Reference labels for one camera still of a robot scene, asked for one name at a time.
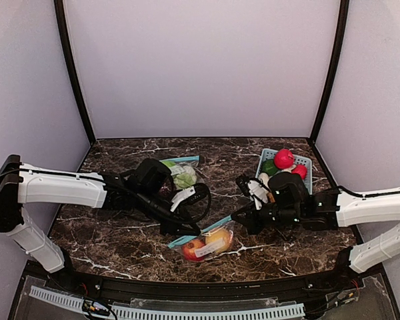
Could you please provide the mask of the clear zip bag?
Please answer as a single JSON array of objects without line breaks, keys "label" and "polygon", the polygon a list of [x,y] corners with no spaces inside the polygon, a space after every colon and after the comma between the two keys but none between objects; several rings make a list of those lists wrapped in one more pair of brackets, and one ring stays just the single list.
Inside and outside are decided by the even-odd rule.
[{"label": "clear zip bag", "polygon": [[201,231],[198,236],[184,235],[167,247],[179,253],[186,261],[202,262],[232,248],[235,222],[230,216]]},{"label": "clear zip bag", "polygon": [[200,156],[177,157],[162,159],[161,162],[171,171],[171,178],[167,179],[159,194],[169,198],[177,191],[190,188],[200,181],[195,168],[198,166]]}]

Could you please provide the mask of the white cauliflower toy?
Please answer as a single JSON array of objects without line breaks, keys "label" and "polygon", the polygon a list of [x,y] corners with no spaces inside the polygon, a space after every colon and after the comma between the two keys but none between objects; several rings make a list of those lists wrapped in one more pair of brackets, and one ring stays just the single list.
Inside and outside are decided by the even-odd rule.
[{"label": "white cauliflower toy", "polygon": [[197,174],[194,168],[189,165],[176,165],[171,168],[171,173],[174,185],[178,190],[190,188],[197,182]]}]

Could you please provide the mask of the dark red pomegranate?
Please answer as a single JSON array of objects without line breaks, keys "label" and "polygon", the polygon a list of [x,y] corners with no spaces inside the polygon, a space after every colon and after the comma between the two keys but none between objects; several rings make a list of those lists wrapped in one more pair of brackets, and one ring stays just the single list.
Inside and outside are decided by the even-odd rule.
[{"label": "dark red pomegranate", "polygon": [[169,199],[175,192],[175,185],[171,180],[166,180],[159,190],[159,195],[164,199]]}]

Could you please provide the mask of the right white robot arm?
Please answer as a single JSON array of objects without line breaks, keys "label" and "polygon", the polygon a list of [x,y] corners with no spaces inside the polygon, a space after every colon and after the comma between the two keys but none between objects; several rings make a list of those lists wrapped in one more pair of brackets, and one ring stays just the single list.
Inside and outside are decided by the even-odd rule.
[{"label": "right white robot arm", "polygon": [[310,194],[298,174],[278,173],[262,183],[240,175],[236,184],[251,199],[231,214],[250,235],[264,228],[301,226],[310,231],[336,230],[364,223],[396,222],[392,229],[338,253],[335,270],[363,273],[400,254],[400,187],[356,193],[343,186]]}]

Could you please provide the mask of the red round fruit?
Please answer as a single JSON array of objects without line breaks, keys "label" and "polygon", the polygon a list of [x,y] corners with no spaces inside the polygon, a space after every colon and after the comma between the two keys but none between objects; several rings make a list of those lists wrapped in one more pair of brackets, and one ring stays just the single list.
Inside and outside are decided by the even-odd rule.
[{"label": "red round fruit", "polygon": [[200,249],[205,246],[205,243],[203,240],[200,239],[193,239],[188,243],[185,243],[182,246],[182,254],[184,258],[188,261],[202,261],[204,260],[203,257],[197,257],[195,254],[196,249]]}]

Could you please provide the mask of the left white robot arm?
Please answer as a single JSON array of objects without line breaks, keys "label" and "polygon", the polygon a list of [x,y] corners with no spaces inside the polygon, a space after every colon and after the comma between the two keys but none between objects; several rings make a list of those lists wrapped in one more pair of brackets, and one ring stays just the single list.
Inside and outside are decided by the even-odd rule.
[{"label": "left white robot arm", "polygon": [[137,210],[159,222],[164,235],[200,234],[187,208],[211,200],[204,183],[178,190],[171,170],[145,159],[124,173],[73,173],[46,170],[10,155],[0,169],[0,233],[6,234],[48,273],[70,271],[71,259],[30,218],[27,203],[81,205],[109,211]]}]

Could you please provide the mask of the orange fruit toy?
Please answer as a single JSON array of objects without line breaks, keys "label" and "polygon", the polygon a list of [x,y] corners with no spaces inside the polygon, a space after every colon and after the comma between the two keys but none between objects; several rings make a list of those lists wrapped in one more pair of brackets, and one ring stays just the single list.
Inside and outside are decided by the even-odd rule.
[{"label": "orange fruit toy", "polygon": [[213,252],[216,254],[228,250],[232,242],[233,232],[226,228],[220,228],[215,231],[211,231],[205,238],[205,243],[207,245],[211,245]]}]

